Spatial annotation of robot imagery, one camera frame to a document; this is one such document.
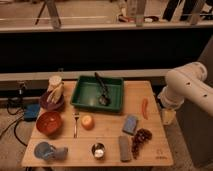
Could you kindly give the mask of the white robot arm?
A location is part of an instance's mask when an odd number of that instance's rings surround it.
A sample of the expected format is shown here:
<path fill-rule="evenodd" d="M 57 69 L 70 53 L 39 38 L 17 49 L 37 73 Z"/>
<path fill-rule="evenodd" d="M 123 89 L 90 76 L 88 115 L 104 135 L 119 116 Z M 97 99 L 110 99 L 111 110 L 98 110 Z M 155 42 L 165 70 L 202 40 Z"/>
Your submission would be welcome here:
<path fill-rule="evenodd" d="M 189 100 L 213 116 L 213 88 L 205 83 L 207 69 L 201 62 L 191 62 L 170 69 L 165 75 L 166 85 L 157 98 L 162 104 L 162 121 L 170 125 L 185 100 Z"/>

